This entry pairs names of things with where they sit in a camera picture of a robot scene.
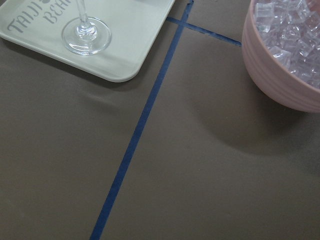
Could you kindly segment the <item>clear ice cubes pile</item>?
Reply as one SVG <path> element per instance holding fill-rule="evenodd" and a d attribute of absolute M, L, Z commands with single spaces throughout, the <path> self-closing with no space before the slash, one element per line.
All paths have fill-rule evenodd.
<path fill-rule="evenodd" d="M 256 0 L 253 18 L 271 55 L 292 75 L 320 87 L 320 2 Z"/>

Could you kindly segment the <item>clear wine glass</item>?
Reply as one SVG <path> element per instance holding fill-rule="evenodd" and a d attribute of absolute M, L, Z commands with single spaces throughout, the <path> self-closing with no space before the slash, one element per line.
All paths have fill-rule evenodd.
<path fill-rule="evenodd" d="M 83 0 L 77 0 L 76 5 L 79 17 L 70 20 L 61 33 L 64 46 L 81 56 L 104 51 L 111 43 L 111 30 L 102 20 L 88 16 Z"/>

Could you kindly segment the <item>pink bowl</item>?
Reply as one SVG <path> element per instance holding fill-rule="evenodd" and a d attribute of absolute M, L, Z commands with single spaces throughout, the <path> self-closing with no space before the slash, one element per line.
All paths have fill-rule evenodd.
<path fill-rule="evenodd" d="M 320 112 L 320 90 L 291 74 L 270 53 L 254 19 L 255 1 L 249 4 L 242 32 L 241 50 L 247 72 L 256 86 L 272 100 L 288 108 Z"/>

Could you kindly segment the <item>cream bear tray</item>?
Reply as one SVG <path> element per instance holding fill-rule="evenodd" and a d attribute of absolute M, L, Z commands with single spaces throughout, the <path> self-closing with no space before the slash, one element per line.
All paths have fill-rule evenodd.
<path fill-rule="evenodd" d="M 74 0 L 6 0 L 0 6 L 0 36 L 114 83 L 140 70 L 174 2 L 172 0 L 87 0 L 91 17 L 111 31 L 101 53 L 80 56 L 62 41 L 64 26 L 79 15 Z"/>

